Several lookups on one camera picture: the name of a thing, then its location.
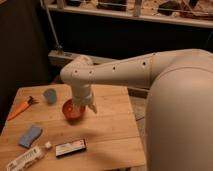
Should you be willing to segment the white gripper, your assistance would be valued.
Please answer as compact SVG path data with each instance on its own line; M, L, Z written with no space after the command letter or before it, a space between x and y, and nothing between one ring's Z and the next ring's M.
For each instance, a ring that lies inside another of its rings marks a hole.
M90 85L72 86L72 102L76 107L88 106L97 114L97 106L94 103L94 95Z

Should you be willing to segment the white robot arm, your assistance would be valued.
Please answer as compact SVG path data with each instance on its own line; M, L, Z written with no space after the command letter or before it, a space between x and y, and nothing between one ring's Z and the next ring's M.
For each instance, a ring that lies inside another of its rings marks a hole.
M73 105L94 105L93 84L142 87L148 171L213 171L213 53L183 49L95 65L86 55L60 73Z

